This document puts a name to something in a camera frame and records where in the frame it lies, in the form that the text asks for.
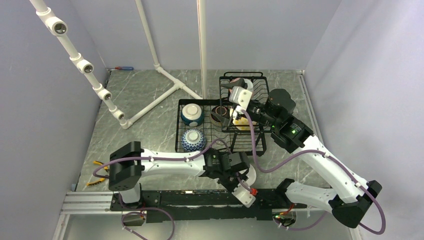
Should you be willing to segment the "blue yellow patterned bowl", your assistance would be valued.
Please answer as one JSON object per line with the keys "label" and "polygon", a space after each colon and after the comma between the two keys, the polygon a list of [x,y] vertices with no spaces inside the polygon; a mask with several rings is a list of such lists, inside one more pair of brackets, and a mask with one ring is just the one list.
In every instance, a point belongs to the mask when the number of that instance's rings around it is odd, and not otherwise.
{"label": "blue yellow patterned bowl", "polygon": [[249,131],[251,129],[249,120],[243,114],[239,114],[237,117],[232,119],[232,124],[235,128],[240,131]]}

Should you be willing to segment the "shallow white bowl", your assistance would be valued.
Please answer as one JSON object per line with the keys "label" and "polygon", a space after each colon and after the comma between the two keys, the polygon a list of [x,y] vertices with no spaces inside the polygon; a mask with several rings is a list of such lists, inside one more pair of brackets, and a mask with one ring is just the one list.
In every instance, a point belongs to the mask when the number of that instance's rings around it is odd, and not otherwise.
{"label": "shallow white bowl", "polygon": [[249,169],[240,171],[243,176],[246,176],[245,180],[246,184],[250,187],[252,186],[257,179],[257,172],[252,164],[249,165]]}

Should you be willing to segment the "teal white bowl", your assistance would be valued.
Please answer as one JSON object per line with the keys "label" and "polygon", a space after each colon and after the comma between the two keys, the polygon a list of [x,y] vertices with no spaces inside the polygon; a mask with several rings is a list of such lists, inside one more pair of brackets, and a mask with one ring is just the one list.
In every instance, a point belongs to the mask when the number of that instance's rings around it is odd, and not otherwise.
{"label": "teal white bowl", "polygon": [[189,103],[182,108],[181,119],[186,126],[198,127],[203,124],[204,112],[198,104]]}

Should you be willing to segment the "orange geometric patterned bowl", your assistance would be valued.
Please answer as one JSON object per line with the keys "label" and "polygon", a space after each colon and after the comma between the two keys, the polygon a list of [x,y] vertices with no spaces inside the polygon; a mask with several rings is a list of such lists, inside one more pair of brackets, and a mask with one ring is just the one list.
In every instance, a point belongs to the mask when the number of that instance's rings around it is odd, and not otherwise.
{"label": "orange geometric patterned bowl", "polygon": [[197,129],[187,130],[181,137],[181,146],[187,153],[204,150],[206,143],[205,135]]}

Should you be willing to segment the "red patterned bowl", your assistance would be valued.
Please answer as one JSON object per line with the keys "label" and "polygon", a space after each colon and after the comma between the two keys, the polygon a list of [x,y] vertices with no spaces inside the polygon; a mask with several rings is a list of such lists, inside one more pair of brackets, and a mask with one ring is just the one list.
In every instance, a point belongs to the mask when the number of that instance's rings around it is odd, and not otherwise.
{"label": "red patterned bowl", "polygon": [[250,91],[252,93],[254,92],[254,85],[253,85],[253,82],[250,79],[243,78],[243,77],[237,77],[235,79],[232,79],[230,81],[230,83],[235,83],[239,80],[243,80],[243,83],[244,83],[243,88],[244,89],[247,89],[248,91]]}

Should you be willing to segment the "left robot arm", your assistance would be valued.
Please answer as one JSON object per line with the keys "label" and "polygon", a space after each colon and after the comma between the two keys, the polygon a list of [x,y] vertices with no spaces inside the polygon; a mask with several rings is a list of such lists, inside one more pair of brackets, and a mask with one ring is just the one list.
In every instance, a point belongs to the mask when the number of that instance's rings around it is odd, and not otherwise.
{"label": "left robot arm", "polygon": [[155,152],[132,141],[109,156],[108,189],[119,192],[131,210],[144,203],[140,178],[155,175],[187,175],[216,180],[241,204],[250,207],[256,200],[251,185],[256,171],[244,152],[221,152],[212,147],[193,152]]}

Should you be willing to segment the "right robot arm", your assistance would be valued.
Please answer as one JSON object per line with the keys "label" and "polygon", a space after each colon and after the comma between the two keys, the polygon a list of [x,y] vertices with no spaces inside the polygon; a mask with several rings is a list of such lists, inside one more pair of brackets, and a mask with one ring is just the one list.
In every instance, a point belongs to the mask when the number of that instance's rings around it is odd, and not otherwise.
{"label": "right robot arm", "polygon": [[305,204],[331,213],[346,227],[354,229],[361,225],[369,208],[378,204],[376,198],[382,186],[348,169],[306,124],[294,117],[296,103],[285,89],[271,90],[266,101],[260,102],[253,99],[253,84],[249,79],[239,77],[222,83],[221,87],[230,90],[228,100],[233,104],[228,118],[217,115],[224,127],[240,117],[248,120],[251,132],[254,123],[269,127],[279,147],[292,158],[301,158],[329,184],[329,188],[319,188],[287,178],[275,189],[275,200],[280,207]]}

